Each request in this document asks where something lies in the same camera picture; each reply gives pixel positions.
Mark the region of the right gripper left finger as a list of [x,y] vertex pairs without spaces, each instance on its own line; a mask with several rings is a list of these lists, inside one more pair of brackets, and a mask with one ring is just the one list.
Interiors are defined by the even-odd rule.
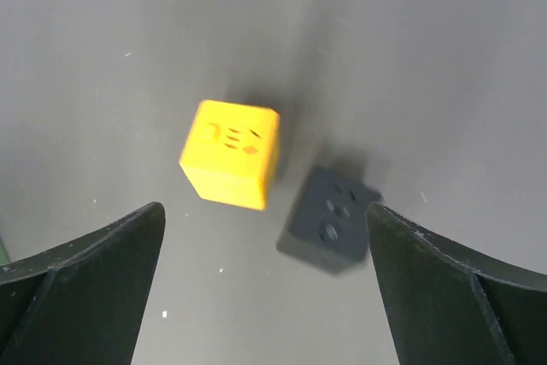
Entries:
[[166,226],[153,202],[1,267],[3,364],[129,364]]

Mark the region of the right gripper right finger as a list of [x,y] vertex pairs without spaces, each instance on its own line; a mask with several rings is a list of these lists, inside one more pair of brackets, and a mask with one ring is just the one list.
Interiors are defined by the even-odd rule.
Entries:
[[369,246],[401,364],[544,364],[546,277],[433,233],[381,203]]

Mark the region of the black plug adapter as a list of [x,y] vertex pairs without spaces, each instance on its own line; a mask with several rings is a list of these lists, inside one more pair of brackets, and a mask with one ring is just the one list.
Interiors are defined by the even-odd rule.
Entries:
[[366,211],[379,202],[379,191],[330,168],[309,173],[277,250],[323,272],[338,275],[366,259]]

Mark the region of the yellow plug adapter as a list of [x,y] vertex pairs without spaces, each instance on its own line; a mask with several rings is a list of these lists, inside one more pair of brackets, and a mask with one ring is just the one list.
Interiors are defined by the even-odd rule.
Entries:
[[264,210],[279,159],[279,126],[273,109],[203,100],[179,165],[200,198]]

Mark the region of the green power strip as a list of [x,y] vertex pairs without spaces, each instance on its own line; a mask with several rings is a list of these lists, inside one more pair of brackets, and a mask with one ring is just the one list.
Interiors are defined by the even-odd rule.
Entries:
[[9,264],[9,256],[3,244],[3,241],[0,239],[0,265]]

